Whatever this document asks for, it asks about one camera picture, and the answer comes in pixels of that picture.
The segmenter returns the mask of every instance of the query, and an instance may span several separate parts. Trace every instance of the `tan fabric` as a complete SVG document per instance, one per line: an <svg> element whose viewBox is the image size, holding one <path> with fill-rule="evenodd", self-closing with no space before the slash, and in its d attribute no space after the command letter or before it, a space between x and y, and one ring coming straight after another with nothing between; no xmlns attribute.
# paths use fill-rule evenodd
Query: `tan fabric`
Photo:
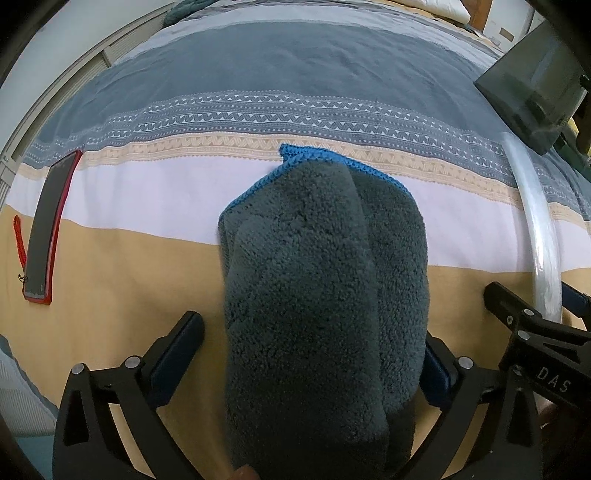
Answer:
<svg viewBox="0 0 591 480"><path fill-rule="evenodd" d="M574 119L570 118L569 123L567 125L572 130L574 137L577 138L579 136L579 127L577 127L577 124L574 122ZM591 148L589 149L589 152L587 152L587 155L591 157Z"/></svg>
<svg viewBox="0 0 591 480"><path fill-rule="evenodd" d="M226 338L218 247L89 229L64 220L54 300L50 306L40 306L22 298L18 279L22 271L12 230L15 213L8 206L0 213L0 333L8 338L32 382L59 404L75 363L83 361L92 369L119 365L129 355L144 353L186 310L200 312L206 322L205 342L160 415L206 480L225 480L230 465L223 439ZM22 218L25 244L31 222ZM498 280L531 300L531 274L430 267L428 277L431 333L445 340L456 355L495 367L508 332L485 310L482 291ZM563 278L591 293L591 269L566 272ZM418 409L417 440L422 440L437 412L424 404ZM121 430L134 463L147 472L129 432Z"/></svg>

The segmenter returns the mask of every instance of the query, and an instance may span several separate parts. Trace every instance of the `blue towel edge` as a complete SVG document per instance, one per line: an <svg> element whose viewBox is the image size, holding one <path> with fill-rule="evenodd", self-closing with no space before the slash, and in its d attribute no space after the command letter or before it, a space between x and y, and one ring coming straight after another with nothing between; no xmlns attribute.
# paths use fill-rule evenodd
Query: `blue towel edge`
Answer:
<svg viewBox="0 0 591 480"><path fill-rule="evenodd" d="M252 187L242 193L235 200L231 201L230 204L223 210L220 215L220 219L223 215L231 208L240 205L246 201L249 197L254 195L256 192L269 185L273 181L280 178L282 175L288 173L293 168L307 161L325 161L330 163L341 163L349 168L357 171L361 171L368 175L374 176L380 180L386 181L396 188L404 192L414 202L414 198L407 188L398 180L393 179L391 176L370 167L360 161L353 160L352 158L345 157L344 155L327 150L326 148L319 147L299 147L297 145L281 144L279 147L279 154L283 158L283 163L272 172L258 180Z"/></svg>

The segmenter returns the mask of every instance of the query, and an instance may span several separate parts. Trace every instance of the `beige stripe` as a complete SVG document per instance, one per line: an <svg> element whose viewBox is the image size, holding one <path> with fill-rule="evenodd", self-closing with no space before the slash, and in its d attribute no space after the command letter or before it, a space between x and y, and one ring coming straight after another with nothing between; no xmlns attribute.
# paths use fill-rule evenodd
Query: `beige stripe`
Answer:
<svg viewBox="0 0 591 480"><path fill-rule="evenodd" d="M346 142L296 135L254 135L231 133L186 134L151 142L132 142L123 147L105 147L82 155L77 170L97 165L118 165L127 161L157 161L172 157L211 155L255 160L280 160L282 143L327 148L354 158L384 173L411 177L456 187L494 202L507 203L523 210L517 189L503 182L484 178L470 170L436 158L426 158L400 150L364 147ZM36 170L21 164L18 174L30 180L47 177L48 167ZM553 220L565 220L578 225L591 235L591 222L559 203L550 204Z"/></svg>
<svg viewBox="0 0 591 480"><path fill-rule="evenodd" d="M230 465L223 435L226 337L218 248L62 221L54 300L50 306L40 306L22 298L18 280L22 271L12 230L15 213L9 206L0 213L0 251L4 253L0 278L5 279L0 284L0 333L8 338L31 381L59 404L75 363L83 361L94 369L118 365L129 355L144 353L186 310L200 312L206 321L204 345L172 403L159 414L206 480L225 480ZM31 219L23 218L25 244L30 228ZM479 365L494 368L508 331L484 308L483 289L496 280L531 300L531 274L429 267L428 277L431 333L456 355L471 356ZM591 269L566 272L563 279L591 293ZM582 327L578 319L565 318ZM424 402L417 408L418 444L437 412ZM135 464L147 472L129 432L121 431L134 452Z"/></svg>

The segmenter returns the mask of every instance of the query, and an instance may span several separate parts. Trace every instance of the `transparent plastic tube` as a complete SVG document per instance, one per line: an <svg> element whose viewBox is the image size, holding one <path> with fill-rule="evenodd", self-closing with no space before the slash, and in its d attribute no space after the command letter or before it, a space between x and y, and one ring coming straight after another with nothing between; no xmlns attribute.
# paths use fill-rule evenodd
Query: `transparent plastic tube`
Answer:
<svg viewBox="0 0 591 480"><path fill-rule="evenodd" d="M561 323L560 256L548 202L523 142L513 133L505 132L502 145L519 188L530 233L534 257L534 307L545 319Z"/></svg>

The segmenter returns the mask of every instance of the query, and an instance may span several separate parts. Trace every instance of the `white wall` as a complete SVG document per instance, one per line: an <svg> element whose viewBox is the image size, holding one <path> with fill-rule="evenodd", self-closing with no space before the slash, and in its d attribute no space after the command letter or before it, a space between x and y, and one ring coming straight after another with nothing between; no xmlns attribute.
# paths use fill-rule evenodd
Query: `white wall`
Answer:
<svg viewBox="0 0 591 480"><path fill-rule="evenodd" d="M508 51L526 35L533 15L534 8L525 0L493 0L483 33ZM500 34L501 28L515 37L513 42Z"/></svg>
<svg viewBox="0 0 591 480"><path fill-rule="evenodd" d="M37 99L109 35L172 0L70 0L40 29L0 88L0 151Z"/></svg>

